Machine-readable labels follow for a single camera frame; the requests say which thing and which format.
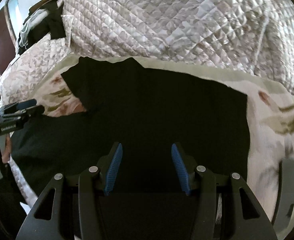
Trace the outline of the dark clothes pile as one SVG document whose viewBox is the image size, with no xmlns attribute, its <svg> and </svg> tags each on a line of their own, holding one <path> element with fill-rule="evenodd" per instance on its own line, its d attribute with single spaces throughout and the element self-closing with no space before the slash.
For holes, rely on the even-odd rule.
<svg viewBox="0 0 294 240">
<path fill-rule="evenodd" d="M 16 40 L 16 55 L 23 54 L 47 34 L 50 34 L 51 40 L 66 37 L 62 11 L 63 0 L 49 0 L 38 7 L 35 12 L 29 14 Z"/>
</svg>

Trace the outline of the dark brown wooden door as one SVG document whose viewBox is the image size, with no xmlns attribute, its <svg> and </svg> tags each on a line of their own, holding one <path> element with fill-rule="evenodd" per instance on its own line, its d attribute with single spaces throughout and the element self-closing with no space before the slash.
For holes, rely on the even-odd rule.
<svg viewBox="0 0 294 240">
<path fill-rule="evenodd" d="M 0 10 L 0 74 L 2 74 L 9 63 L 15 58 L 15 47 L 7 28 L 5 10 Z"/>
</svg>

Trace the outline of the fleece floral blanket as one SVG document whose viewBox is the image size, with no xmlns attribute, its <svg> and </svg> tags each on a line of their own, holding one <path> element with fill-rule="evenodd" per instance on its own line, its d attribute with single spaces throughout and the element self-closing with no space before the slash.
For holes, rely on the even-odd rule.
<svg viewBox="0 0 294 240">
<path fill-rule="evenodd" d="M 278 82 L 240 71 L 144 57 L 137 61 L 145 68 L 191 74 L 246 94 L 251 139 L 249 184 L 268 217 L 272 217 L 278 195 L 279 163 L 283 158 L 294 158 L 294 96 Z M 294 209 L 288 227 L 276 235 L 279 239 L 294 236 Z"/>
</svg>

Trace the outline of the dark grey phone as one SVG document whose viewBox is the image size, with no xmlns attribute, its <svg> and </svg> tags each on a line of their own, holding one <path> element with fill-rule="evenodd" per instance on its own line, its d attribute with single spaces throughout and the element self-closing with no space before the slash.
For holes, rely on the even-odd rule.
<svg viewBox="0 0 294 240">
<path fill-rule="evenodd" d="M 279 163 L 278 195 L 272 224 L 275 233 L 286 229 L 294 209 L 294 158 L 283 158 Z"/>
</svg>

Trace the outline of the quilted beige floral bedspread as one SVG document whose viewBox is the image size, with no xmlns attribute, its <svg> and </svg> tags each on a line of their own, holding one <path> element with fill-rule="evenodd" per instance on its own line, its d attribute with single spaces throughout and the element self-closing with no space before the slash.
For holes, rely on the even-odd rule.
<svg viewBox="0 0 294 240">
<path fill-rule="evenodd" d="M 0 76 L 0 106 L 36 99 L 51 118 L 84 112 L 62 77 L 82 57 L 235 70 L 278 82 L 294 96 L 291 0 L 63 0 L 62 20 L 66 37 L 47 34 Z M 10 163 L 33 205 L 39 194 L 12 157 Z"/>
</svg>

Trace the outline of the black pants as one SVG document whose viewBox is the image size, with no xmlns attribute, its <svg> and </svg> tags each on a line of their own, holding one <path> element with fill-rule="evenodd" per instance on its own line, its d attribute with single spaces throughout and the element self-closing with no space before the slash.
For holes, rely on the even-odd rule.
<svg viewBox="0 0 294 240">
<path fill-rule="evenodd" d="M 103 239 L 190 238 L 197 203 L 181 189 L 175 142 L 212 172 L 247 175 L 245 94 L 134 59 L 82 57 L 62 77 L 85 111 L 31 119 L 12 136 L 12 158 L 40 194 L 55 174 L 79 174 L 121 143 L 114 189 L 95 197 Z"/>
</svg>

